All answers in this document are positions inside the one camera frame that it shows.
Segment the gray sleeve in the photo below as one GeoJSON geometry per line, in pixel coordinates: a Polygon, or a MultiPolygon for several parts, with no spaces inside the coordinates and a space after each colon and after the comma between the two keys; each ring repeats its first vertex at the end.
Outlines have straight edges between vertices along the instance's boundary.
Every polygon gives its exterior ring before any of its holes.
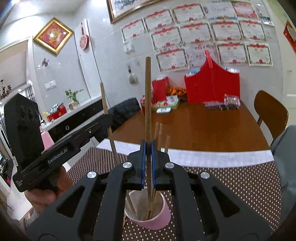
{"type": "Polygon", "coordinates": [[[14,220],[15,224],[22,230],[23,233],[26,233],[27,227],[38,217],[40,216],[40,213],[34,210],[33,215],[28,219],[23,220],[14,220]]]}

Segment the wooden chopstick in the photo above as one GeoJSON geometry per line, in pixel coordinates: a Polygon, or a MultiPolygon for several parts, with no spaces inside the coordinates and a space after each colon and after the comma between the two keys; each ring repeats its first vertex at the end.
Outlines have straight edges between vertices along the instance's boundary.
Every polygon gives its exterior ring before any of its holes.
{"type": "MultiPolygon", "coordinates": [[[[166,138],[166,141],[165,141],[165,153],[168,152],[169,145],[170,145],[170,136],[167,135],[167,138],[166,138]]],[[[155,205],[154,205],[155,196],[158,193],[160,194],[160,191],[156,191],[155,189],[153,189],[153,194],[152,194],[152,208],[151,208],[151,211],[149,211],[149,213],[148,213],[148,219],[151,219],[151,215],[153,215],[154,208],[155,208],[155,205]]]]}
{"type": "Polygon", "coordinates": [[[161,138],[162,138],[162,134],[163,134],[163,124],[161,123],[160,126],[159,126],[157,150],[161,150],[161,138]]]}
{"type": "Polygon", "coordinates": [[[155,133],[154,133],[154,139],[155,139],[156,146],[157,146],[157,142],[158,142],[158,135],[159,135],[159,123],[156,122],[155,133]]]}
{"type": "Polygon", "coordinates": [[[125,225],[126,225],[126,214],[124,214],[124,217],[123,217],[122,229],[124,228],[125,225]]]}
{"type": "MultiPolygon", "coordinates": [[[[105,97],[105,91],[104,91],[103,83],[101,83],[101,94],[102,94],[102,102],[103,102],[104,114],[108,114],[108,107],[107,107],[107,103],[106,103],[106,97],[105,97]]],[[[113,157],[114,157],[115,163],[116,163],[116,165],[119,165],[119,159],[118,159],[118,156],[117,156],[117,151],[116,151],[116,148],[115,148],[115,143],[114,143],[114,140],[113,140],[111,127],[108,127],[107,131],[108,131],[108,137],[109,137],[109,140],[110,140],[110,145],[111,145],[111,149],[112,149],[112,152],[113,152],[113,157]]]]}
{"type": "Polygon", "coordinates": [[[133,207],[133,203],[131,201],[131,197],[129,195],[128,190],[126,191],[126,199],[128,200],[128,204],[130,205],[130,208],[131,208],[132,213],[135,215],[136,214],[136,211],[135,211],[135,208],[133,207]]]}
{"type": "Polygon", "coordinates": [[[145,141],[148,210],[152,209],[152,180],[151,180],[151,58],[146,57],[145,64],[145,141]]]}
{"type": "Polygon", "coordinates": [[[166,141],[165,141],[165,153],[168,152],[168,147],[169,147],[169,145],[170,145],[170,136],[167,135],[167,139],[166,139],[166,141]]]}
{"type": "MultiPolygon", "coordinates": [[[[105,97],[105,90],[104,90],[104,85],[103,83],[100,84],[101,85],[101,94],[102,94],[102,102],[103,102],[103,109],[104,109],[104,114],[108,114],[108,107],[107,107],[107,103],[106,103],[106,97],[105,97]]],[[[112,153],[113,153],[113,157],[115,160],[116,165],[119,165],[119,159],[118,159],[118,155],[117,155],[117,151],[115,148],[115,143],[114,143],[114,139],[112,136],[112,129],[111,127],[107,128],[108,131],[108,137],[109,137],[109,141],[110,141],[110,145],[111,145],[111,149],[112,149],[112,153]]],[[[128,200],[128,204],[130,205],[131,211],[136,214],[135,212],[135,208],[133,207],[133,203],[131,201],[131,198],[129,196],[129,192],[127,191],[126,193],[126,197],[128,200]]]]}

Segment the certificate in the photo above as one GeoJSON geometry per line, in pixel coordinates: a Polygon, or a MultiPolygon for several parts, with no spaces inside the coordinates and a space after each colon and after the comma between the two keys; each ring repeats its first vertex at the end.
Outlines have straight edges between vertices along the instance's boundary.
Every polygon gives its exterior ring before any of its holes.
{"type": "Polygon", "coordinates": [[[143,19],[137,19],[121,28],[124,43],[139,37],[143,33],[146,33],[143,19]]]}
{"type": "Polygon", "coordinates": [[[208,23],[192,23],[180,26],[180,33],[185,45],[209,41],[213,42],[208,23]]]}
{"type": "Polygon", "coordinates": [[[268,44],[247,43],[246,46],[250,66],[273,66],[268,44]]]}
{"type": "Polygon", "coordinates": [[[201,67],[206,60],[205,51],[208,50],[212,59],[218,62],[218,53],[214,43],[204,43],[186,46],[187,57],[190,67],[201,67]]]}
{"type": "Polygon", "coordinates": [[[150,34],[154,50],[183,45],[178,27],[164,28],[150,34]]]}
{"type": "Polygon", "coordinates": [[[156,59],[161,72],[189,68],[186,52],[183,48],[161,52],[156,55],[156,59]]]}
{"type": "Polygon", "coordinates": [[[246,47],[242,43],[217,43],[222,65],[248,64],[246,47]]]}
{"type": "Polygon", "coordinates": [[[257,13],[251,3],[233,1],[232,5],[238,17],[258,19],[257,13]]]}
{"type": "Polygon", "coordinates": [[[202,7],[198,3],[177,6],[172,8],[172,13],[177,23],[206,19],[202,7]]]}
{"type": "Polygon", "coordinates": [[[230,1],[212,1],[202,5],[207,19],[236,18],[235,11],[230,1]]]}
{"type": "Polygon", "coordinates": [[[242,36],[245,40],[266,41],[263,26],[257,21],[242,20],[239,21],[242,29],[242,36]]]}
{"type": "Polygon", "coordinates": [[[172,14],[169,9],[155,12],[144,17],[144,23],[148,32],[174,24],[172,14]]]}
{"type": "Polygon", "coordinates": [[[237,21],[211,23],[216,41],[243,40],[237,21]]]}

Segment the potted plant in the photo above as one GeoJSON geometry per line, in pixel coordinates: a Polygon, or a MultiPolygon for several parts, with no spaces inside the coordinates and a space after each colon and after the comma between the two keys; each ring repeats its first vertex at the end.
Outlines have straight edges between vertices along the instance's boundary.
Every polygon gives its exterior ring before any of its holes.
{"type": "Polygon", "coordinates": [[[73,101],[69,104],[69,108],[70,108],[71,110],[73,110],[74,108],[80,106],[79,101],[78,101],[77,98],[76,98],[76,95],[77,95],[79,92],[81,92],[81,91],[83,91],[83,90],[78,90],[78,91],[75,91],[75,92],[72,92],[71,90],[65,91],[66,96],[68,97],[68,99],[73,100],[73,101]]]}

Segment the brown tablecloth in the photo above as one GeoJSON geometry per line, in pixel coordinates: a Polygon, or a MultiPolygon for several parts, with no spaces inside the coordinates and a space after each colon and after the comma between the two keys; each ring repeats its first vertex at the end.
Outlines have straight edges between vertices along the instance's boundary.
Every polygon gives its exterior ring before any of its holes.
{"type": "MultiPolygon", "coordinates": [[[[118,156],[120,162],[127,161],[126,155],[118,154],[118,156]]],[[[112,152],[90,148],[68,171],[68,176],[76,183],[89,171],[102,174],[109,172],[114,164],[112,152]]],[[[281,213],[281,189],[275,162],[235,168],[185,167],[185,170],[196,174],[202,171],[210,172],[258,215],[262,216],[273,231],[278,228],[281,213]]],[[[161,230],[153,231],[140,227],[127,218],[122,232],[123,241],[172,241],[176,239],[171,193],[170,191],[163,193],[172,215],[169,224],[161,230]]]]}

